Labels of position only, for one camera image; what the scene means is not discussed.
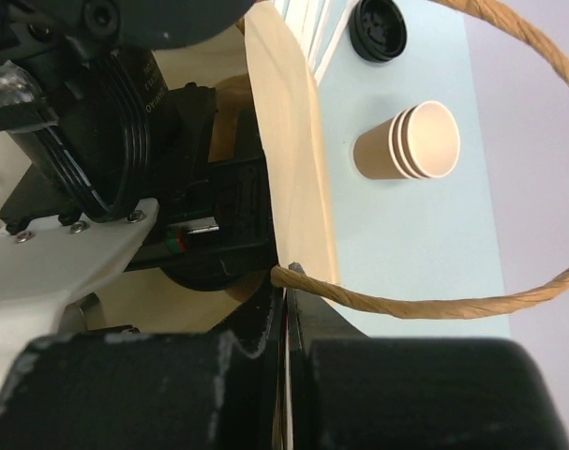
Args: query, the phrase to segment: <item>white wall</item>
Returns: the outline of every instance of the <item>white wall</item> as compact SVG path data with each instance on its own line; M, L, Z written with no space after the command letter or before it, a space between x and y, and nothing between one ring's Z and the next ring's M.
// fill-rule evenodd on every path
M505 0L569 55L569 0ZM467 20L508 292L569 263L569 91L529 48ZM569 292L515 314L513 337L542 369L569 429Z

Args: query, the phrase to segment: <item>white bracket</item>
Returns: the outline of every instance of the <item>white bracket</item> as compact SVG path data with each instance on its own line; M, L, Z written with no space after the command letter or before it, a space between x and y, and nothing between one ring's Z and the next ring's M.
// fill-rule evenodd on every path
M124 271L157 221L155 199L142 200L145 219L94 223L71 233L57 216L34 220L34 236L18 243L0 232L0 384L22 348L55 333L67 305L110 283Z

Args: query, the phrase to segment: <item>brown paper cup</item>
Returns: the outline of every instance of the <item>brown paper cup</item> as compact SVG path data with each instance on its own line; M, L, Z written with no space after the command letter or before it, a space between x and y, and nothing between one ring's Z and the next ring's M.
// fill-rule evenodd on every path
M364 177L372 180L411 178L394 157L393 128L400 115L362 134L355 142L355 165Z

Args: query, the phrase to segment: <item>cable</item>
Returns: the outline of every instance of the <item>cable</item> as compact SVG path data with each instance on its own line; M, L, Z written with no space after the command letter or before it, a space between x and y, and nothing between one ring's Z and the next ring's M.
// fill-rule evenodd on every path
M69 153L67 140L58 127L47 127L37 136L48 149L55 172L74 202L95 222L107 222L126 217L141 199L150 161L150 126L138 91L115 55L99 58L91 68L105 82L124 134L124 167L113 201L101 199Z

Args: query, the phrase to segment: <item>twisted paper handle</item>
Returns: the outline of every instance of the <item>twisted paper handle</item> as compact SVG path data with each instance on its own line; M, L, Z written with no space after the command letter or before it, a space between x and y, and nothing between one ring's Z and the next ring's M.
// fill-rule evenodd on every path
M496 0L429 0L486 21L530 45L540 53L569 86L569 58L538 28ZM389 314L400 319L478 319L531 308L554 299L569 289L569 268L547 284L525 292L499 297L407 302L350 292L283 267L274 267L272 283L301 289L360 311Z

